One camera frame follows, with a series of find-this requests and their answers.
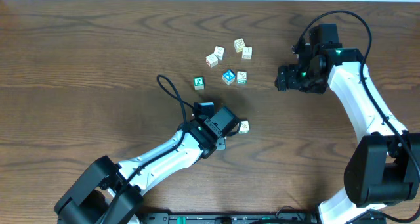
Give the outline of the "green picture block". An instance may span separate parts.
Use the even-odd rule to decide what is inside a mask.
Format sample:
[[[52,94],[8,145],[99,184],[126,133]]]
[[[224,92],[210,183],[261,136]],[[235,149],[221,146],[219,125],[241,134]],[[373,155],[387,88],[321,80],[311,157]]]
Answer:
[[[240,125],[238,133],[245,134],[245,133],[249,133],[249,131],[250,131],[249,122],[247,120],[241,121],[241,125]]]

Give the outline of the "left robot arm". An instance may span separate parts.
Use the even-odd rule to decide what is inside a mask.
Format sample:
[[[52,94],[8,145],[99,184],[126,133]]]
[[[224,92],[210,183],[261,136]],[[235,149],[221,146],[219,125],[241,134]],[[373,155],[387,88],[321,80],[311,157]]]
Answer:
[[[118,163],[108,156],[95,160],[56,203],[58,222],[138,223],[135,214],[151,188],[208,158],[240,127],[229,108],[215,111],[212,104],[199,104],[191,121],[151,151]]]

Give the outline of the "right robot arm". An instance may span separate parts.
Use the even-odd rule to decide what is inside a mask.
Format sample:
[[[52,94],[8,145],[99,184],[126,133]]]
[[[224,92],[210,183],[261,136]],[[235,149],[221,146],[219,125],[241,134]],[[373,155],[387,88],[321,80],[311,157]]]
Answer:
[[[322,94],[331,89],[353,126],[358,146],[344,171],[344,187],[318,206],[321,223],[354,223],[372,215],[399,223],[381,210],[413,200],[419,190],[419,134],[411,133],[390,111],[372,82],[366,55],[340,43],[299,43],[298,63],[280,66],[275,85]]]

